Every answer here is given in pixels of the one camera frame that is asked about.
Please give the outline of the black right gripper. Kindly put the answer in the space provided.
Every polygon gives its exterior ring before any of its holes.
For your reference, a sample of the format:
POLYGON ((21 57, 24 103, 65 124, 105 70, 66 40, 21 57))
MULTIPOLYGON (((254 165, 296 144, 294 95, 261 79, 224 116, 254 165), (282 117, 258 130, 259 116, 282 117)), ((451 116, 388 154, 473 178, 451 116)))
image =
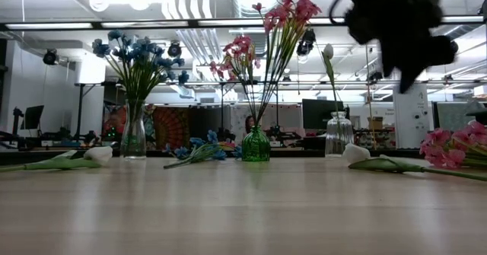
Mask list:
POLYGON ((401 72, 401 94, 413 86, 427 67, 452 63, 459 49, 454 40, 444 35, 419 40, 385 40, 380 42, 380 47, 384 77, 389 78, 395 69, 401 72))

